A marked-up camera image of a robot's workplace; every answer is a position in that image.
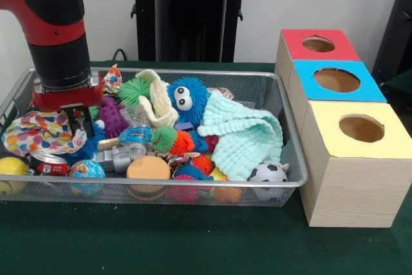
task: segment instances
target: white wall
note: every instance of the white wall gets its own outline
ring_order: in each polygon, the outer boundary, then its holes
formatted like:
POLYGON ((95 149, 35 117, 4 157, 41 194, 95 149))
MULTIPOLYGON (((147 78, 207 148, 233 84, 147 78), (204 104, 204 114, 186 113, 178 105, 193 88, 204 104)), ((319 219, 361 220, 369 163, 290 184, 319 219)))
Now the white wall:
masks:
MULTIPOLYGON (((84 0, 92 60, 110 59, 123 48, 137 58, 135 0, 84 0)), ((394 0, 243 0, 236 62, 274 62, 281 28, 343 29, 371 69, 394 0)), ((0 11, 0 100, 32 65, 23 32, 12 14, 0 11)))

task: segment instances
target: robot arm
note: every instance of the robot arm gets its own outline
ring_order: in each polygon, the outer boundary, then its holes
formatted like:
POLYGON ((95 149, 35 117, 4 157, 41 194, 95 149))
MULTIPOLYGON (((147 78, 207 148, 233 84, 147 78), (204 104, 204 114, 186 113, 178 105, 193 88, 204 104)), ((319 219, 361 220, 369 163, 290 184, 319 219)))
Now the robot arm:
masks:
POLYGON ((0 0, 0 9, 11 11, 23 28, 39 75, 33 99, 42 111, 71 114, 101 101, 101 79, 89 66, 83 0, 0 0))

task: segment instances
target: red box lid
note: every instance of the red box lid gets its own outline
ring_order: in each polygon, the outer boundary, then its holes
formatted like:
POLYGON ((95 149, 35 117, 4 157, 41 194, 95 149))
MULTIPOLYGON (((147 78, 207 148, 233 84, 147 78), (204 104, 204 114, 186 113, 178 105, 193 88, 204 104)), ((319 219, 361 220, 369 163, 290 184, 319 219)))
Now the red box lid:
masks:
POLYGON ((342 30, 284 29, 282 35, 294 61, 360 60, 342 30))

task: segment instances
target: green spiky ball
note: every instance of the green spiky ball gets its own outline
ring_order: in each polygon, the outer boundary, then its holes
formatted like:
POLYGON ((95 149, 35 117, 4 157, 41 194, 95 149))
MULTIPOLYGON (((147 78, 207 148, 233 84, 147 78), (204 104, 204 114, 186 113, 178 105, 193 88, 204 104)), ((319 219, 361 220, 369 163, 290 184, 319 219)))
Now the green spiky ball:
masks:
POLYGON ((139 104, 139 96, 145 96, 150 100, 150 83, 143 78, 135 77, 120 86, 118 97, 122 104, 134 109, 139 104))
POLYGON ((90 106, 89 107, 89 112, 90 112, 90 116, 92 121, 95 121, 97 119, 97 115, 98 115, 98 107, 97 106, 90 106))
POLYGON ((166 154, 173 147, 177 135, 177 130, 172 127, 164 127, 153 130, 152 147, 158 152, 166 154))

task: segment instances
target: small soccer ball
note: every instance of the small soccer ball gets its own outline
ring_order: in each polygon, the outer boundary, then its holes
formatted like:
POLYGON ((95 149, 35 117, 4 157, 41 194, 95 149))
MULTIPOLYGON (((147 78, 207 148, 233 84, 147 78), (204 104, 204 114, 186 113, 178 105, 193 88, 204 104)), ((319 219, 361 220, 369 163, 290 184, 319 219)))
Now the small soccer ball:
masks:
MULTIPOLYGON (((285 171, 289 168, 288 164, 261 164, 253 169, 250 176, 251 182, 287 182, 288 178, 285 171)), ((268 201, 272 198, 281 198, 284 188, 258 188, 253 187, 258 199, 268 201)))
MULTIPOLYGON (((106 177, 103 167, 92 160, 82 160, 76 162, 70 170, 69 176, 72 177, 106 177)), ((71 191, 74 194, 84 194, 86 196, 94 196, 103 187, 104 184, 86 184, 73 183, 70 184, 71 191)))

